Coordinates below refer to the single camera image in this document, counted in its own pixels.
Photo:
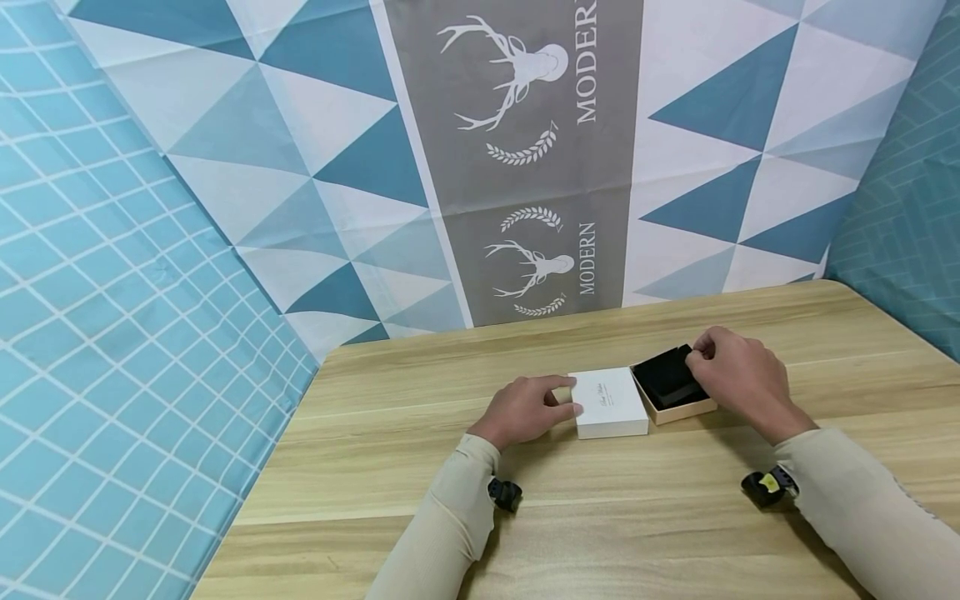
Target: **gray banner stripe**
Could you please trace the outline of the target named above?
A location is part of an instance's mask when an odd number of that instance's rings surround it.
[[[619,306],[642,3],[386,7],[474,323]]]

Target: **white box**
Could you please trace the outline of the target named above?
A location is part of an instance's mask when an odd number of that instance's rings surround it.
[[[572,372],[577,378],[571,395],[584,407],[577,417],[581,440],[645,436],[650,419],[629,367],[602,371]]]

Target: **laurel wreath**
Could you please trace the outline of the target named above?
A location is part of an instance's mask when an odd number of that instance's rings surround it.
[[[550,152],[551,148],[553,148],[553,143],[557,141],[557,130],[557,124],[553,121],[550,121],[550,127],[547,129],[547,131],[540,134],[540,139],[538,139],[537,143],[530,148],[527,148],[526,150],[518,150],[516,152],[509,152],[494,146],[493,144],[487,144],[487,154],[492,156],[495,160],[499,160],[503,164],[509,164],[511,166],[537,162],[543,158],[546,153]]]
[[[503,223],[500,224],[500,233],[503,233],[507,229],[511,228],[518,221],[527,221],[528,219],[536,219],[546,223],[548,226],[555,228],[559,233],[561,229],[564,228],[563,223],[560,220],[560,215],[556,212],[550,210],[549,208],[544,208],[543,206],[529,206],[527,208],[521,208],[520,210],[515,210],[510,213],[510,216],[503,220]]]
[[[552,312],[556,312],[558,308],[564,305],[564,302],[566,302],[566,294],[560,294],[558,298],[554,298],[553,301],[546,306],[541,306],[540,308],[527,308],[526,306],[514,304],[514,310],[526,317],[543,317]]]

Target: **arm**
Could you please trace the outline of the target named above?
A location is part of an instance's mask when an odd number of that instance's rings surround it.
[[[797,508],[873,596],[956,598],[960,536],[917,504],[869,452],[835,429],[777,445]]]
[[[870,453],[797,407],[773,352],[723,327],[711,327],[693,349],[694,376],[776,448],[797,482],[801,514],[866,590],[881,600],[958,597],[960,536]]]
[[[558,405],[552,390],[571,377],[521,377],[497,392],[484,416],[437,473],[394,546],[367,600],[453,600],[467,569],[480,560],[493,529],[487,485],[500,453],[572,419],[582,407]]]
[[[490,442],[463,437],[377,574],[368,600],[457,597],[493,530],[487,484],[499,460],[500,452]]]

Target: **blue and white triangle pattern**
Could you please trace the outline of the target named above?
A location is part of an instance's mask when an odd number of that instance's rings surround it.
[[[943,5],[648,0],[624,305],[819,276]]]
[[[64,6],[319,358],[465,326],[365,0],[121,4]]]

